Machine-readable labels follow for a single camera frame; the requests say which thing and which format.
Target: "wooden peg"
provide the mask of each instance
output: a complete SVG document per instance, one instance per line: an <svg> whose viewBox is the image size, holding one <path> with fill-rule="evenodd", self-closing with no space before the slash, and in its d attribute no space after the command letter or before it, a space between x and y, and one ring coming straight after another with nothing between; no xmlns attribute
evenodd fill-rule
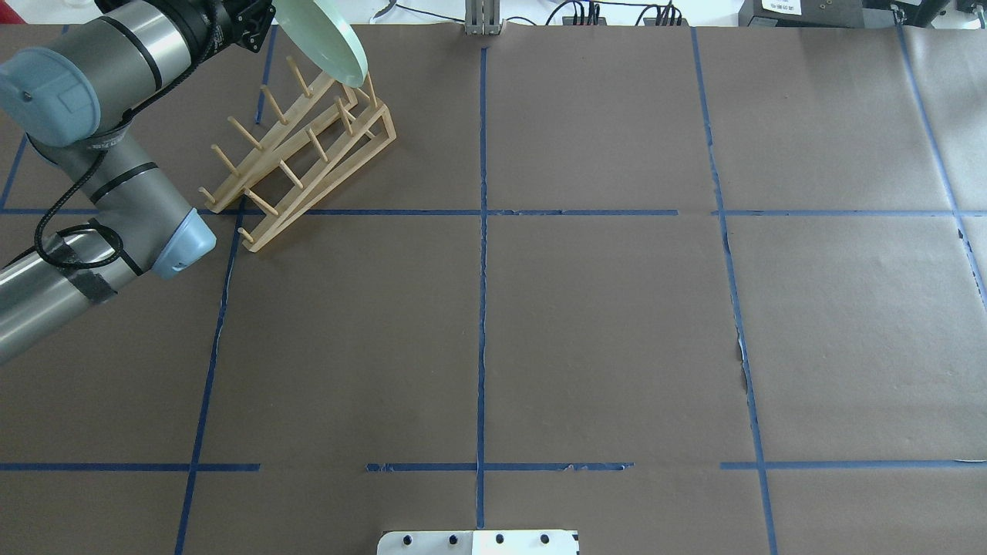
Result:
<svg viewBox="0 0 987 555"><path fill-rule="evenodd" d="M291 171L291 168L289 168L288 165L284 163L284 160L278 162L277 165L281 167L281 171L284 172L284 175L288 176L288 179L291 180L291 183L297 185L298 189L305 189L305 184L303 184L301 180L298 179L298 176L296 176L295 173Z"/></svg>
<svg viewBox="0 0 987 555"><path fill-rule="evenodd" d="M305 98L307 99L312 98L312 89L310 89L308 83L305 82L305 77L302 76L302 71L298 69L298 64L295 63L295 58L288 56L287 61L288 67L291 68L291 73L295 75L295 79L298 80L298 84L302 87L302 94L305 95Z"/></svg>
<svg viewBox="0 0 987 555"><path fill-rule="evenodd" d="M370 99L370 95L368 95L368 94L366 94L366 93L364 93L364 92L363 92L363 89L353 89L353 90L354 90L354 91L356 91L356 94L358 94L358 95L360 95L360 98L362 98L363 100L365 100L365 101L367 101L367 102L373 102L373 101L372 101L372 100Z"/></svg>
<svg viewBox="0 0 987 555"><path fill-rule="evenodd" d="M367 73L367 88L370 89L370 102L373 103L374 109L380 108L380 101L377 100L377 93L373 90L373 79L370 78L370 73Z"/></svg>
<svg viewBox="0 0 987 555"><path fill-rule="evenodd" d="M353 136L353 124L349 122L350 114L342 105L342 98L340 97L336 97L336 109L340 111L340 119L342 119L342 124L346 127L346 134Z"/></svg>
<svg viewBox="0 0 987 555"><path fill-rule="evenodd" d="M218 144L214 144L209 148L211 148L212 151L216 153L216 156L218 156L219 159L223 161L223 164L226 165L226 167L230 170L231 174L240 177L240 170L238 170L237 167L233 165L233 162L230 162L230 159L226 156L226 153L223 152L223 149L219 148Z"/></svg>
<svg viewBox="0 0 987 555"><path fill-rule="evenodd" d="M315 136L315 131L312 130L312 127L308 127L305 129L305 132L308 133L309 140L312 141L312 146L314 146L315 151L319 153L319 157L322 158L323 162L329 164L329 155L326 154L326 150L322 147L322 144L319 142L319 137Z"/></svg>
<svg viewBox="0 0 987 555"><path fill-rule="evenodd" d="M254 138L254 136L250 134L249 131L247 131L242 125L240 125L240 122L237 121L236 118L230 116L226 120L229 121L238 131L240 131L240 134L242 134L245 139L249 140L250 143L254 145L254 148L258 150L264 150L264 146L260 144L260 142L257 141Z"/></svg>
<svg viewBox="0 0 987 555"><path fill-rule="evenodd" d="M237 228L237 233L239 233L240 235L243 235L243 238L246 239L248 243L250 243L252 245L254 244L254 237L250 233L247 233L247 230L246 229L244 229L242 227L238 227Z"/></svg>
<svg viewBox="0 0 987 555"><path fill-rule="evenodd" d="M212 195L212 193L207 191L205 187L198 188L198 191L202 193L202 196L205 197L205 199L208 200L210 204L216 204L216 198Z"/></svg>
<svg viewBox="0 0 987 555"><path fill-rule="evenodd" d="M274 99L274 94L270 91L267 85L261 85L261 92L264 93L264 98L267 99L267 103L274 110L274 114L277 116L277 120L281 122L282 125L288 125L288 118L284 116L284 112L281 111L281 107L277 105L277 101Z"/></svg>
<svg viewBox="0 0 987 555"><path fill-rule="evenodd" d="M277 216L277 210L275 210L273 206L268 204L266 200L258 197L257 193L254 193L253 191L247 189L246 191L244 191L244 195L249 197L250 200L253 200L254 203L258 206L258 208L260 208L261 210L267 212L272 216Z"/></svg>

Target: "electrical cable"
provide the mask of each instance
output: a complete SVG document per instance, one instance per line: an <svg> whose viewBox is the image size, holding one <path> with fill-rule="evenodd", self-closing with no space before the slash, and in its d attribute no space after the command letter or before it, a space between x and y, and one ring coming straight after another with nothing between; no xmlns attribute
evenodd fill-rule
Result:
<svg viewBox="0 0 987 555"><path fill-rule="evenodd" d="M573 23L575 23L575 20L576 20L576 17L577 17L577 15L576 15L576 6L578 7L578 13L582 14L579 17L580 18L585 17L585 11L583 11L585 8L583 8L582 2L580 2L579 0L566 0L562 4L559 4L558 6L556 6L556 9L555 10L552 10L552 13L549 14L549 19L545 20L545 25L551 24L552 23L552 18L554 18L555 15L559 13L559 10L563 9L563 7L566 6L567 4L572 4L573 5L573 7L572 7L572 22Z"/></svg>
<svg viewBox="0 0 987 555"><path fill-rule="evenodd" d="M205 60L209 57L211 53L214 53L213 51L211 51L211 49L216 46L216 40L218 39L219 36L219 2L209 3L209 8L210 8L210 13L208 14L209 42L202 49L202 52L199 53L199 56L195 59L192 65L190 65L188 69L182 72L181 75L176 77L175 80L172 81L167 87L161 89L153 96L151 96L151 98L145 100L144 102L139 104L136 108L125 111L123 113L123 117L120 121L120 124L117 125L108 134L120 132L122 129L130 125L130 123L133 121L133 118L137 114L140 114L144 109L151 106L156 101L158 101L168 93L175 90L176 87L181 85L186 79L189 78L189 76L196 69L198 69L198 66L202 65L202 63L205 62ZM48 264L65 270L91 270L93 268L101 268L103 266L108 266L113 262L115 262L118 258L120 258L120 255L123 254L123 239L119 236L119 233L116 233L116 231L100 223L77 225L71 228L61 230L61 233L66 233L67 235L75 235L84 231L96 231L101 236L103 236L103 238L107 241L107 243L110 244L110 246L113 248L113 252L109 256L104 257L98 261L81 262L81 263L61 262L51 257L51 255L49 255L45 251L43 245L44 228L47 227L48 223L51 221L51 218L53 218L55 214L57 214L58 211L61 210L63 206L65 206L65 203L68 202L68 200L72 198L73 195L75 195L80 189L82 189L82 187L86 185L89 182L89 180L93 178L93 176L96 175L96 172L99 171L100 167L103 165L103 161L106 160L107 155L109 153L110 153L109 149L101 150L100 153L96 155L96 159L93 160L93 164L89 167L88 170L86 170L86 173L83 174L82 177L80 177L74 184L72 184L72 187L70 187L68 191L66 191L58 200L55 201L55 204L53 204L51 208L49 208L44 213L44 216L42 216L41 220L38 222L38 226L35 228L34 250L38 253L38 256Z"/></svg>
<svg viewBox="0 0 987 555"><path fill-rule="evenodd" d="M384 6L383 8L381 8L376 14L374 14L370 18L370 21L368 21L367 23L373 23L373 20L375 20L375 19L377 19L377 18L379 18L379 17L381 17L383 15L386 15L388 12L390 12L391 10L393 10L394 9L394 6L397 5L397 4L398 4L398 0L388 0L387 1L387 6Z"/></svg>
<svg viewBox="0 0 987 555"><path fill-rule="evenodd" d="M665 5L664 10L661 11L660 17L655 20L654 24L658 27L681 26L682 10L676 8L675 5L669 0L668 4Z"/></svg>
<svg viewBox="0 0 987 555"><path fill-rule="evenodd" d="M517 21L526 21L526 22L530 23L531 25L533 25L535 27L538 27L538 24L537 23L529 20L528 18L522 18L521 16L509 17L509 18L505 19L504 21L515 21L515 20L517 20Z"/></svg>
<svg viewBox="0 0 987 555"><path fill-rule="evenodd" d="M593 0L597 4L606 4L609 6L632 6L638 8L644 8L650 6L650 4L634 3L634 2L610 2L608 0Z"/></svg>
<svg viewBox="0 0 987 555"><path fill-rule="evenodd" d="M438 19L441 19L441 20L453 21L453 22L456 22L456 23L464 23L464 24L466 23L466 20L461 20L461 19L458 19L458 18L452 18L452 17L449 17L449 16L443 16L442 14L436 14L436 13L433 13L433 12L426 12L426 11L420 10L418 8L412 8L410 6L405 6L405 5L402 5L402 4L398 4L397 3L397 0L395 0L393 6L391 6L389 4L387 8L384 8L383 10L377 12L376 15L374 15L372 18L370 18L370 23L373 23L374 20L376 20L377 18L379 18L379 17L387 14L388 12L390 12L392 7L393 8L401 8L402 10L405 10L405 11L408 11L408 12L413 12L413 13L416 13L416 14L422 14L424 16L431 16L433 18L438 18Z"/></svg>
<svg viewBox="0 0 987 555"><path fill-rule="evenodd" d="M661 6L658 6L657 4L648 4L647 7L641 10L641 14L638 15L638 20L634 22L635 27L641 24L641 20L645 18L645 14L647 13L647 10L650 10L651 8L654 8L654 10L657 12L657 15L655 15L656 21L657 18L661 17Z"/></svg>

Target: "gray robot arm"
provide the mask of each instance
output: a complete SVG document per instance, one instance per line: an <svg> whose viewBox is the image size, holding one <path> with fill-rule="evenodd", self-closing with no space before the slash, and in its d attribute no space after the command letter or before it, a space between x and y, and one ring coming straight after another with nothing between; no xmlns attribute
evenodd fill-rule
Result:
<svg viewBox="0 0 987 555"><path fill-rule="evenodd" d="M269 0L100 7L112 9L0 64L0 108L77 184L91 174L80 193L99 209L90 225L45 237L45 256L35 248L0 270L0 364L142 274L170 278L215 246L126 126L134 107L229 44L260 49L273 8Z"/></svg>

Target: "light green plate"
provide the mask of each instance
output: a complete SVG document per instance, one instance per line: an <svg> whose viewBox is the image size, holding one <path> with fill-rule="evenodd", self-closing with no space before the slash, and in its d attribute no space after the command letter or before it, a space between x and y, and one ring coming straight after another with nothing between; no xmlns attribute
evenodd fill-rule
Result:
<svg viewBox="0 0 987 555"><path fill-rule="evenodd" d="M349 87L367 76L367 55L330 0L274 0L277 22L305 55Z"/></svg>

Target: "wooden rack frame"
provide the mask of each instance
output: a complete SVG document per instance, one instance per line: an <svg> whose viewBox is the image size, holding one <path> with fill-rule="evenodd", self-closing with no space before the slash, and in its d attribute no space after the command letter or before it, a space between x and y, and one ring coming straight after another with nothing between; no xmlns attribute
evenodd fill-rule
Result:
<svg viewBox="0 0 987 555"><path fill-rule="evenodd" d="M264 137L257 139L234 118L228 118L254 148L242 162L234 164L219 146L213 144L212 151L230 171L230 176L215 193L210 193L205 188L198 189L205 196L205 206L213 212L219 213L243 195L266 214L253 231L248 232L242 227L237 230L244 238L244 246L255 253L398 136L391 120L391 111L377 98L369 74L364 82L368 92L339 83L342 96L336 96L332 106L291 134L338 82L323 72L309 84L290 56L287 63L302 89L301 96L283 112L270 89L262 86L261 91L267 105L277 116L277 122ZM320 135L341 119L342 134L324 147ZM378 122L380 128L371 130ZM354 150L363 136L369 141ZM285 161L305 147L313 148L319 159L305 175L299 177ZM280 201L272 204L254 193L252 187L278 169L284 172L295 187Z"/></svg>

